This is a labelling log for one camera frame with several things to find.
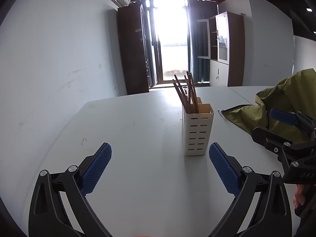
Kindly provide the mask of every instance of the green jacket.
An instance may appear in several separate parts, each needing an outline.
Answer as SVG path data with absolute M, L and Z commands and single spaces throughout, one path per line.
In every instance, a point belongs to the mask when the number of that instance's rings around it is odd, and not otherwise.
M 309 141 L 295 126 L 272 119 L 270 110 L 301 111 L 316 119 L 316 72 L 305 69 L 281 80 L 275 87 L 258 92 L 256 103 L 258 106 L 240 105 L 222 111 L 222 114 L 249 134 L 261 126 L 294 144 Z

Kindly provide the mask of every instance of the blue curtain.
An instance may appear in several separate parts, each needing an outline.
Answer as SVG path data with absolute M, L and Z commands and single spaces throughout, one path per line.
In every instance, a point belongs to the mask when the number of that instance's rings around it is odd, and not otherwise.
M 188 58 L 190 71 L 194 82 L 202 82 L 210 80 L 210 60 L 198 59 L 197 56 L 197 29 L 196 20 L 209 19 L 218 14 L 217 2 L 203 0 L 188 0 L 188 27 L 189 37 Z

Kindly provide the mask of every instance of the human hand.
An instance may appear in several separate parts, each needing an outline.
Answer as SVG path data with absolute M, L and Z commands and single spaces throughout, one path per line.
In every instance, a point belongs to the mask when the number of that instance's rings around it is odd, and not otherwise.
M 303 205 L 305 202 L 305 195 L 304 195 L 304 184 L 297 184 L 296 185 L 296 190 L 294 192 L 294 198 L 293 198 L 293 203 L 294 207 L 297 208 L 299 205 Z

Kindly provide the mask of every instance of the blue gripper pad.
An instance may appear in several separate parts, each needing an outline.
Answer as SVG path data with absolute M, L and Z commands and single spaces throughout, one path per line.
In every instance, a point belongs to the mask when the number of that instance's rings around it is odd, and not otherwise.
M 209 155 L 226 190 L 238 197 L 240 193 L 239 177 L 215 143 L 210 146 Z
M 82 175 L 82 185 L 80 192 L 82 196 L 91 193 L 97 185 L 104 169 L 108 165 L 112 156 L 112 149 L 106 144 L 99 154 L 94 158 L 86 172 Z
M 298 119 L 296 118 L 295 114 L 287 113 L 277 109 L 272 109 L 270 110 L 270 116 L 273 119 L 278 120 L 287 125 L 294 126 L 298 124 Z

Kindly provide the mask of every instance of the glass cabinet door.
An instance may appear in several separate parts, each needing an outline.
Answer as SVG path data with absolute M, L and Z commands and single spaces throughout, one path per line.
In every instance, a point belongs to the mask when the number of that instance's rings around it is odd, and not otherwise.
M 229 63 L 229 31 L 227 13 L 216 15 L 217 26 L 217 60 Z

